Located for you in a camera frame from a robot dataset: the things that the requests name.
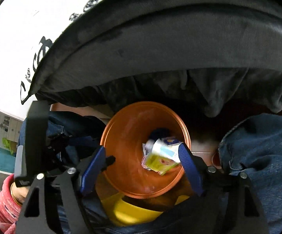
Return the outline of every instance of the denim pants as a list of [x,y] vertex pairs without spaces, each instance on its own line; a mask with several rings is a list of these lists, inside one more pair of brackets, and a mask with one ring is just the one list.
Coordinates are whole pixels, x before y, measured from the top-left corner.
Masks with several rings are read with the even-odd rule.
[[[51,131],[47,134],[59,133],[62,127],[50,124],[48,130]],[[279,234],[282,231],[282,116],[261,114],[239,123],[222,139],[219,155],[226,173],[247,173],[262,203],[270,233]],[[194,225],[194,205],[199,199],[193,196],[150,223],[128,227],[111,224],[96,193],[82,202],[96,233],[171,234]],[[58,210],[64,233],[70,234],[63,207],[59,206]]]

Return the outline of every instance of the person's hand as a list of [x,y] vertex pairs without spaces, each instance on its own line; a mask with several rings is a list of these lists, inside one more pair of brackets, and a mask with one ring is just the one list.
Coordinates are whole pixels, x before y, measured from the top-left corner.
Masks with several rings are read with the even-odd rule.
[[29,187],[17,187],[15,185],[15,183],[13,183],[11,185],[11,190],[12,190],[12,194],[14,196],[14,198],[20,202],[21,204],[23,204],[23,202],[25,201],[25,198],[28,194],[29,191]]

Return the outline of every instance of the pink fleece sweater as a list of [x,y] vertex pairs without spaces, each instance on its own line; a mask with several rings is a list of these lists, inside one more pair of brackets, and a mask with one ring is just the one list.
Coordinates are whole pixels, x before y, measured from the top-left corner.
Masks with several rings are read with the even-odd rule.
[[15,222],[18,220],[21,207],[16,204],[10,193],[10,186],[13,183],[13,174],[4,181],[0,192],[0,229],[4,234],[15,233]]

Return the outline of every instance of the silver screw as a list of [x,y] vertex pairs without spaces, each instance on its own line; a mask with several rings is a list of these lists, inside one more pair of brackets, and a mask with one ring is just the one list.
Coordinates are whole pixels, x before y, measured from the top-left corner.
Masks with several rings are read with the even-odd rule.
[[68,174],[74,174],[76,172],[76,168],[72,167],[67,170]]
[[247,178],[247,174],[244,173],[244,172],[241,172],[241,173],[240,173],[240,177],[241,177],[241,178]]
[[210,172],[210,173],[215,173],[217,171],[217,168],[214,167],[214,166],[208,166],[207,170]]
[[36,178],[37,179],[43,179],[45,177],[45,175],[43,173],[39,173]]

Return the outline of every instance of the yellow stool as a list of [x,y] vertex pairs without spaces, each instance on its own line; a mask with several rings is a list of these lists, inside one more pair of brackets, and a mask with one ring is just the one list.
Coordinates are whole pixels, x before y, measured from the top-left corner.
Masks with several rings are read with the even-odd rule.
[[[129,204],[122,200],[123,194],[117,193],[102,201],[103,208],[109,219],[117,226],[129,226],[151,222],[162,214],[159,211],[148,210]],[[186,195],[178,197],[175,205],[189,198]]]

